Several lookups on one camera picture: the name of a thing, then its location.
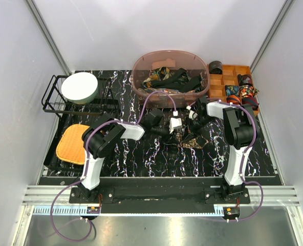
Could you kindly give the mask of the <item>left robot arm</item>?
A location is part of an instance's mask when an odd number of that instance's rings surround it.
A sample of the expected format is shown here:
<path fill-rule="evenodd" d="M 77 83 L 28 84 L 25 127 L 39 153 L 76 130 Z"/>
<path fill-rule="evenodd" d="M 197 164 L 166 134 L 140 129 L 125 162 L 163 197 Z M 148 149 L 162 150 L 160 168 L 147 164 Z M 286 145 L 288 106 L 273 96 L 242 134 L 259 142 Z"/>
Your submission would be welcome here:
<path fill-rule="evenodd" d="M 121 139 L 141 140 L 148 134 L 169 137 L 169 123 L 164 123 L 164 114 L 154 109 L 142 117 L 139 122 L 125 122 L 102 114 L 83 133 L 81 139 L 84 147 L 84 166 L 80 177 L 80 197 L 88 203 L 98 198 L 100 173 L 104 159 L 110 156 L 115 145 Z"/>

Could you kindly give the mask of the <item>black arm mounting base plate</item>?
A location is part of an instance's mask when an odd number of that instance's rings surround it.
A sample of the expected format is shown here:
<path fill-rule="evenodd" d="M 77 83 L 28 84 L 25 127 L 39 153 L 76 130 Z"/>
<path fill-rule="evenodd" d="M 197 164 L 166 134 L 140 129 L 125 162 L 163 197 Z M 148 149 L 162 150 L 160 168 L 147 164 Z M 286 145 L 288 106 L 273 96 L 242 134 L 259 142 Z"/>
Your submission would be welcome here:
<path fill-rule="evenodd" d="M 69 202 L 96 203 L 102 199 L 103 204 L 124 200 L 190 200 L 206 204 L 250 203 L 247 188 L 230 195 L 225 194 L 223 188 L 224 179 L 221 177 L 101 177 L 99 186 L 91 191 L 82 185 L 71 188 Z"/>

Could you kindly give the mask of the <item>brown floral patterned tie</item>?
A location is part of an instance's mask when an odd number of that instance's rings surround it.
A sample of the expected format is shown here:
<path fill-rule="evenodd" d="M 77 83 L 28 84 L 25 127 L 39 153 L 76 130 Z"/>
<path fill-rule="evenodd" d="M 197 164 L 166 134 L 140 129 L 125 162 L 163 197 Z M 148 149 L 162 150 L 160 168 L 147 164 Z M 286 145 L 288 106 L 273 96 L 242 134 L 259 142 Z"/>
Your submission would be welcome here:
<path fill-rule="evenodd" d="M 176 133 L 171 137 L 170 143 L 181 148 L 202 149 L 209 143 L 209 140 L 206 140 L 202 136 L 196 137 L 191 134 L 183 138 L 182 133 Z"/>

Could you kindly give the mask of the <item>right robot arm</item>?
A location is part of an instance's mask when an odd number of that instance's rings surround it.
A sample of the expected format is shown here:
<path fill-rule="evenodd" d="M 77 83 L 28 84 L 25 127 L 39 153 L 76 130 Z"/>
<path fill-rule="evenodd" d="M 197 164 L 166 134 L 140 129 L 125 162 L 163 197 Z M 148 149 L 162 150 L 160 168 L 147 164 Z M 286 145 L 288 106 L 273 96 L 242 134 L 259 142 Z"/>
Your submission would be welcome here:
<path fill-rule="evenodd" d="M 249 153 L 258 137 L 258 126 L 249 104 L 235 105 L 202 97 L 186 107 L 190 130 L 196 133 L 212 118 L 223 121 L 225 141 L 229 145 L 227 170 L 220 186 L 220 198 L 232 203 L 243 195 L 245 169 Z"/>

